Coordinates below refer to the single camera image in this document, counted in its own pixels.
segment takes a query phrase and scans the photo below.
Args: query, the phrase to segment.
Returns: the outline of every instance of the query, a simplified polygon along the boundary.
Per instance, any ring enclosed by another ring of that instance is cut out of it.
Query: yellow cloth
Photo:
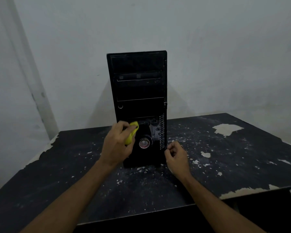
[[[132,133],[129,134],[129,136],[127,137],[127,139],[125,140],[125,145],[129,145],[130,143],[132,143],[132,137],[135,135],[135,133],[137,132],[137,130],[139,129],[139,124],[137,121],[130,123],[129,125],[133,126],[137,126],[135,130],[132,131]]]

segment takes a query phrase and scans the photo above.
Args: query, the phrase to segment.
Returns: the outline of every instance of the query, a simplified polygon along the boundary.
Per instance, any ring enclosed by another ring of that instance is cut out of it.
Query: table
[[[110,127],[61,131],[0,189],[0,232],[18,232],[98,160]],[[171,119],[168,142],[187,150],[193,176],[221,199],[291,188],[291,145],[229,114]],[[79,224],[193,204],[165,164],[118,167]]]

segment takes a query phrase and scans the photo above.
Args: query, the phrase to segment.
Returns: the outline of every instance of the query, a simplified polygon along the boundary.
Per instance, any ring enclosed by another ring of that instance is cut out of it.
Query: left hand
[[[128,122],[119,121],[113,124],[111,130],[105,137],[99,161],[112,168],[123,162],[131,153],[135,143],[135,136],[132,143],[125,146],[124,142],[136,126],[130,126]]]

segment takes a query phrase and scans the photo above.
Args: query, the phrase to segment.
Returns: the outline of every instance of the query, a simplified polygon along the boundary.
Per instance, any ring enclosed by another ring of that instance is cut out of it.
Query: black computer case
[[[117,122],[139,123],[124,167],[166,162],[167,51],[112,53],[107,61]]]

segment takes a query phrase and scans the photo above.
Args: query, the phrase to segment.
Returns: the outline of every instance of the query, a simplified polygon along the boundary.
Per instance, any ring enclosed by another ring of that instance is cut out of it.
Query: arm
[[[112,170],[132,153],[135,138],[128,146],[125,139],[136,128],[127,122],[114,124],[107,134],[100,159],[74,185],[41,212],[21,233],[72,232],[78,218],[97,189]]]
[[[216,233],[265,233],[260,227],[234,211],[194,179],[190,173],[187,153],[178,141],[167,146],[165,157],[168,168],[186,187],[195,204]]]

